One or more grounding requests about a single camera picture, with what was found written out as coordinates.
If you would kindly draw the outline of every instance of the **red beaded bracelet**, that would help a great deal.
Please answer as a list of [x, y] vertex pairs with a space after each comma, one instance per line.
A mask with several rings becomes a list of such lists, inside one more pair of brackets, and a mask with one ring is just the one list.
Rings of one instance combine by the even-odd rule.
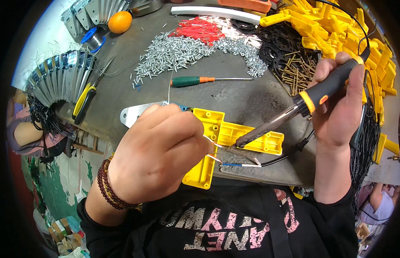
[[110, 184], [108, 183], [108, 166], [110, 165], [112, 157], [113, 156], [111, 156], [109, 159], [104, 160], [98, 170], [97, 180], [99, 189], [101, 190], [101, 193], [104, 196], [105, 200], [115, 209], [125, 210], [136, 208], [138, 207], [138, 204], [127, 204], [123, 200], [119, 199], [112, 190]]

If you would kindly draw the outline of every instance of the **hand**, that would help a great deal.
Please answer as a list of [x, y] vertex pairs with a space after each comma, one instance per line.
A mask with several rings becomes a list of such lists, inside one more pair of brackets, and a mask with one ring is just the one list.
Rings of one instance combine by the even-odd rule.
[[[335, 60], [322, 59], [309, 87], [326, 79], [330, 72], [350, 58], [347, 53], [339, 52]], [[348, 146], [361, 121], [364, 74], [363, 65], [354, 67], [347, 89], [337, 92], [313, 112], [313, 127], [319, 143], [330, 148]]]
[[153, 105], [122, 138], [108, 168], [114, 193], [139, 204], [175, 192], [184, 175], [208, 153], [212, 143], [191, 112], [175, 105]]

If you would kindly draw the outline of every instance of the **black wire bundle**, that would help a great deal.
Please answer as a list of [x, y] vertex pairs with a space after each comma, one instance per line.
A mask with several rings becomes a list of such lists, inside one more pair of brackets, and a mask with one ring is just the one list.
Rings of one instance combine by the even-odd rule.
[[[363, 81], [364, 87], [366, 85], [366, 77], [368, 75], [371, 77], [369, 70], [365, 70], [365, 79]], [[373, 87], [372, 93], [373, 98], [375, 98]], [[361, 134], [359, 137], [358, 147], [356, 149], [351, 149], [350, 170], [352, 185], [355, 190], [355, 197], [352, 202], [352, 210], [355, 215], [359, 213], [360, 207], [357, 206], [356, 199], [361, 189], [363, 179], [368, 175], [369, 167], [371, 166], [371, 164], [376, 162], [376, 160], [373, 160], [373, 154], [375, 153], [375, 150], [378, 146], [379, 135], [379, 114], [378, 117], [375, 116], [375, 104], [367, 94], [366, 112]]]
[[30, 106], [31, 122], [38, 130], [43, 130], [45, 133], [52, 135], [62, 134], [67, 137], [73, 137], [73, 131], [70, 127], [64, 125], [62, 120], [55, 112], [54, 103], [51, 107], [44, 106], [35, 96], [27, 95], [28, 103]]

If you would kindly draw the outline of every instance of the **person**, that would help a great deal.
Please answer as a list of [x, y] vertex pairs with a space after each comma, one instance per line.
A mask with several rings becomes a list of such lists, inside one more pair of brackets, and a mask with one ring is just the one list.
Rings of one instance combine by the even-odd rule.
[[370, 225], [383, 224], [394, 211], [399, 198], [400, 186], [396, 186], [393, 196], [389, 196], [389, 187], [383, 183], [375, 183], [368, 198], [361, 205], [361, 219]]
[[36, 126], [33, 125], [29, 106], [20, 108], [20, 110], [16, 108], [16, 96], [20, 95], [17, 92], [13, 99], [9, 99], [7, 107], [6, 133], [12, 151], [31, 157], [57, 157], [65, 152], [70, 157], [68, 137], [62, 134], [52, 135], [44, 133], [43, 130], [38, 130], [37, 128], [42, 128], [42, 124], [35, 122]]
[[[323, 59], [310, 86], [349, 59]], [[213, 178], [210, 189], [181, 184], [206, 154], [202, 123], [176, 105], [151, 106], [104, 161], [77, 206], [91, 257], [356, 257], [349, 141], [362, 111], [364, 66], [342, 94], [313, 113], [314, 192]], [[131, 204], [142, 203], [139, 209]]]

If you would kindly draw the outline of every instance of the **soldering iron handle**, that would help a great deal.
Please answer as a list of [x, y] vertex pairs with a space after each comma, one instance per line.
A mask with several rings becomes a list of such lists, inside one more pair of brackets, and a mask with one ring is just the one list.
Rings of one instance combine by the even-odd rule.
[[313, 113], [321, 104], [345, 86], [352, 69], [361, 61], [352, 58], [331, 72], [328, 77], [309, 89], [299, 92], [293, 101], [301, 110], [302, 116]]
[[81, 107], [81, 110], [79, 111], [78, 115], [75, 118], [74, 123], [76, 125], [79, 125], [83, 121], [85, 115], [87, 114], [88, 108], [91, 105], [91, 101], [93, 100], [93, 98], [96, 94], [97, 94], [97, 91], [94, 89], [90, 89], [88, 91], [87, 96], [85, 97], [85, 100], [84, 100], [84, 104]]

